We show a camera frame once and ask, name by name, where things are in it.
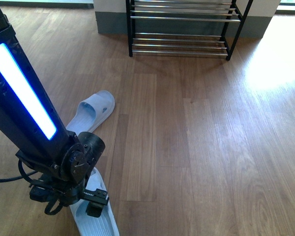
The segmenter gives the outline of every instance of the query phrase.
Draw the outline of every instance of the glowing light strip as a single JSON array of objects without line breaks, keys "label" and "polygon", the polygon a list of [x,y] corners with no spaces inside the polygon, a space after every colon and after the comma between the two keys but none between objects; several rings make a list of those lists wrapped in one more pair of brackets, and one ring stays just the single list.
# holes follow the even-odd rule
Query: glowing light strip
[{"label": "glowing light strip", "polygon": [[47,139],[51,140],[57,129],[37,95],[29,85],[8,47],[0,44],[0,73],[19,97]]}]

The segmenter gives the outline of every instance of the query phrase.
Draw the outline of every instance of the wooden floor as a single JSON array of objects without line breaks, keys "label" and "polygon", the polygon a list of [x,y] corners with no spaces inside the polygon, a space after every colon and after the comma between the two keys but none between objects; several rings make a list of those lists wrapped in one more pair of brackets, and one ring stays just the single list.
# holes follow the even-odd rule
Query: wooden floor
[{"label": "wooden floor", "polygon": [[[295,236],[295,16],[223,59],[128,57],[93,10],[3,7],[64,124],[106,89],[98,169],[121,236]],[[0,178],[18,175],[0,133]],[[0,184],[0,236],[77,236],[28,183]]]}]

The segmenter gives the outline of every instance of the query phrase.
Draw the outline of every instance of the black cable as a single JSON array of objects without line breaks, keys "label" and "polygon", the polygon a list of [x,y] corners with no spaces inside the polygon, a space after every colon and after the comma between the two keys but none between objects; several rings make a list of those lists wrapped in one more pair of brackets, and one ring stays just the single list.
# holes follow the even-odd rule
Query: black cable
[{"label": "black cable", "polygon": [[[34,175],[36,174],[37,171],[32,171],[28,174],[26,174],[27,176],[31,176],[31,175]],[[7,183],[7,182],[12,182],[12,181],[16,181],[16,180],[19,180],[19,179],[23,179],[23,176],[17,176],[17,177],[13,177],[13,178],[0,178],[0,183]]]}]

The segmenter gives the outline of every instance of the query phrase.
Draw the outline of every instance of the white slipper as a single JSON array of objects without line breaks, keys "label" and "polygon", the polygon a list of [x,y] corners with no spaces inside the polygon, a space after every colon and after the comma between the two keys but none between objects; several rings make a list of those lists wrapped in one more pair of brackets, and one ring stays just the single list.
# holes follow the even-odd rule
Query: white slipper
[{"label": "white slipper", "polygon": [[99,91],[80,102],[75,117],[66,129],[77,135],[83,131],[92,133],[113,112],[114,107],[114,96],[106,90]]},{"label": "white slipper", "polygon": [[[77,135],[83,131],[93,132],[114,110],[115,99],[108,91],[102,90],[82,101],[77,113],[66,129]],[[94,191],[106,187],[99,171],[94,168],[88,180],[87,189]],[[86,209],[89,202],[79,200],[70,206],[81,236],[119,236],[113,211],[108,202],[98,218],[88,216]]]},{"label": "white slipper", "polygon": [[[106,191],[102,176],[94,168],[88,180],[87,189],[95,191],[97,188]],[[107,206],[104,206],[99,218],[86,214],[88,204],[88,201],[79,200],[76,204],[70,206],[81,236],[119,236],[110,202]]]}]

